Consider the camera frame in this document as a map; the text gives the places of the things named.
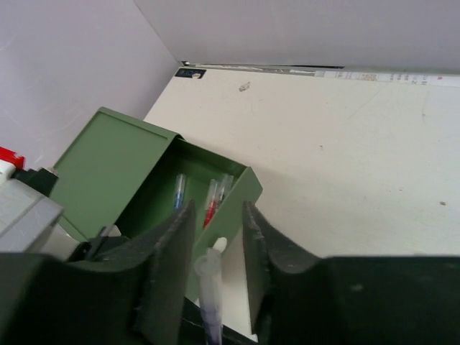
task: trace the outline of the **white table surface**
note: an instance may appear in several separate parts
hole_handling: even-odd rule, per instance
[[[259,209],[314,254],[460,253],[460,88],[207,70],[145,121],[252,166]],[[224,282],[224,323],[249,335],[240,236]]]

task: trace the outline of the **green box lid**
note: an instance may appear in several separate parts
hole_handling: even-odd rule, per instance
[[[89,239],[114,223],[176,136],[100,108],[55,165],[64,230]]]

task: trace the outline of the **test tube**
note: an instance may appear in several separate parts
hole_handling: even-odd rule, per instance
[[[213,218],[214,212],[216,211],[216,202],[217,202],[217,188],[219,184],[216,180],[211,180],[209,184],[208,196],[206,197],[205,210],[206,216],[204,218],[203,228],[208,225],[208,223]]]
[[[232,183],[233,175],[224,174],[224,176],[222,177],[222,181],[218,187],[216,210],[218,210],[219,207],[221,207],[221,204],[224,201],[225,197],[227,197],[227,195],[229,194]]]
[[[184,190],[185,182],[187,177],[184,174],[179,174],[175,179],[175,190],[174,190],[174,209],[177,210],[182,206],[184,201]]]
[[[208,345],[222,345],[222,265],[221,253],[209,248],[194,264],[199,281],[201,318]]]

